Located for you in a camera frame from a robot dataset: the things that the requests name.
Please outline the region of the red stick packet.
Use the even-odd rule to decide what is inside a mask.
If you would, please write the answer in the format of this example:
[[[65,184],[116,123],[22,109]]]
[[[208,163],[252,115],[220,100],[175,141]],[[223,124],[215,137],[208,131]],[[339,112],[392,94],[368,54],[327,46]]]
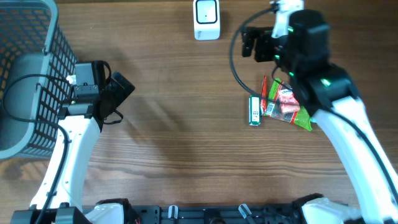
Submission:
[[[266,115],[266,109],[267,109],[267,75],[264,75],[263,81],[262,81],[262,91],[261,91],[261,111],[262,115]]]

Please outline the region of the green white small box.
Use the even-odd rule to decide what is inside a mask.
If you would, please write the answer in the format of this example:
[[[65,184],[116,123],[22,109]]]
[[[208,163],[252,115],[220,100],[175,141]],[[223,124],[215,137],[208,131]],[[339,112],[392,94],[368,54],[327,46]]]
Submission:
[[[256,96],[249,97],[249,125],[259,126],[261,124],[260,99]]]

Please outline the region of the orange Kleenex tissue pack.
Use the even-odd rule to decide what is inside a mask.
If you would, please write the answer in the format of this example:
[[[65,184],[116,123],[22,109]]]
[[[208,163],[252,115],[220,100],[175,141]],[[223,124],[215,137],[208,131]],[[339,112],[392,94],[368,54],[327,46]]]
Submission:
[[[300,105],[294,97],[292,90],[283,89],[278,91],[280,108],[283,114],[294,113],[300,110]]]

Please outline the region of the green gummy candy bag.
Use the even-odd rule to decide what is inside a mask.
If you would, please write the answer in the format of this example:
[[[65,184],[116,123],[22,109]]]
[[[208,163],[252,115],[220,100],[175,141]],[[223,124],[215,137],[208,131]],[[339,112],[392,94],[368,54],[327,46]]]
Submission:
[[[312,131],[310,115],[303,106],[300,106],[298,112],[288,114],[283,114],[281,112],[278,91],[283,89],[291,90],[291,87],[287,82],[282,82],[279,78],[276,78],[268,94],[268,99],[270,99],[270,101],[267,102],[265,116],[292,123],[308,131]]]

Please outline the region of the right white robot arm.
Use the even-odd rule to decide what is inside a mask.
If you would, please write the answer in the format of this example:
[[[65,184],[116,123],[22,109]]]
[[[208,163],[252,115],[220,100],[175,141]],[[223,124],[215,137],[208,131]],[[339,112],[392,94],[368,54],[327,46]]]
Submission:
[[[236,31],[242,54],[258,62],[274,61],[289,76],[292,91],[335,148],[354,187],[359,206],[332,202],[311,194],[292,204],[295,223],[396,223],[397,173],[379,143],[348,72],[331,63],[330,26],[311,9],[270,8],[273,27],[251,27],[244,21]]]

